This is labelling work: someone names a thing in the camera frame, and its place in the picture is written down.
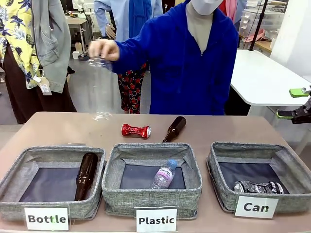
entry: sleeve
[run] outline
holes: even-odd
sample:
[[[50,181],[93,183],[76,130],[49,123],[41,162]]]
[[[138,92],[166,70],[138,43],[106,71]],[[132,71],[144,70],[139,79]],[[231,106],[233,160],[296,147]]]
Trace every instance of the sleeve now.
[[[211,111],[214,116],[222,116],[225,114],[224,105],[229,97],[231,78],[235,63],[235,57],[238,49],[238,34],[234,30],[234,36],[229,48],[224,49],[220,69],[215,76],[214,94],[211,102]]]
[[[162,0],[155,0],[154,17],[163,14]]]
[[[102,32],[102,36],[106,36],[106,25],[108,24],[108,19],[106,17],[106,12],[111,10],[106,4],[99,0],[94,1],[94,12],[98,22],[98,26]]]
[[[120,58],[113,63],[113,72],[124,73],[129,69],[139,69],[147,60],[160,54],[156,22],[148,20],[140,33],[125,42],[116,42],[120,49]]]

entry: person's hand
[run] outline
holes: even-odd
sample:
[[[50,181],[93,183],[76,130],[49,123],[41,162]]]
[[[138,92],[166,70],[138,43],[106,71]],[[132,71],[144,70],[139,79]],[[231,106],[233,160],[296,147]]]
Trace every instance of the person's hand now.
[[[115,30],[116,29],[110,24],[107,24],[105,27],[106,35],[111,39],[116,39],[116,33],[114,32]]]
[[[90,57],[101,57],[108,61],[117,61],[120,58],[120,49],[114,40],[95,40],[89,45],[88,50]]]

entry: hood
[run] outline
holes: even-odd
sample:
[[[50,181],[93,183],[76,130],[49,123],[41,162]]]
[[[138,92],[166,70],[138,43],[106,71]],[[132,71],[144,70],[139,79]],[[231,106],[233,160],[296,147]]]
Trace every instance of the hood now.
[[[183,3],[172,7],[166,14],[172,17],[173,22],[176,24],[176,27],[185,32],[188,29],[187,27],[187,17],[186,17],[186,5],[190,0],[186,0]],[[230,18],[225,16],[221,10],[216,8],[213,16],[213,24],[210,30],[210,35],[208,39],[208,47],[216,43],[218,40],[221,40],[225,33],[233,27],[233,22]]]

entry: white table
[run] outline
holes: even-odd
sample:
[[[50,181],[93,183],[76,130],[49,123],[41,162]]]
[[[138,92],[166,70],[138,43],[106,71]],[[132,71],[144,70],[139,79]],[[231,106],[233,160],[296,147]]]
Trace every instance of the white table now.
[[[305,104],[309,97],[292,98],[289,90],[308,85],[311,83],[258,51],[237,52],[231,86],[251,105],[249,116],[264,116],[267,107]],[[300,144],[297,153],[305,145]]]
[[[82,27],[81,25],[86,22],[85,18],[71,18],[67,17],[67,24],[69,25],[70,28],[78,28],[80,30],[80,35],[81,35],[81,42],[82,42],[82,51],[85,53],[85,48],[84,48],[84,40],[83,40],[83,35],[82,35]]]

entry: brown glass bottle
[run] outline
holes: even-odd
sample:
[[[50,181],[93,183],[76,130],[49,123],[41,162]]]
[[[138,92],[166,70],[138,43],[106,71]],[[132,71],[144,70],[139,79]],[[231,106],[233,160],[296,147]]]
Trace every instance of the brown glass bottle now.
[[[181,130],[185,127],[186,125],[186,119],[182,116],[176,117],[174,122],[171,124],[169,129],[167,130],[167,135],[163,142],[171,142],[174,138],[176,138]]]
[[[98,157],[94,153],[86,153],[83,156],[80,170],[76,179],[77,190],[74,200],[85,200],[88,190],[92,187]]]

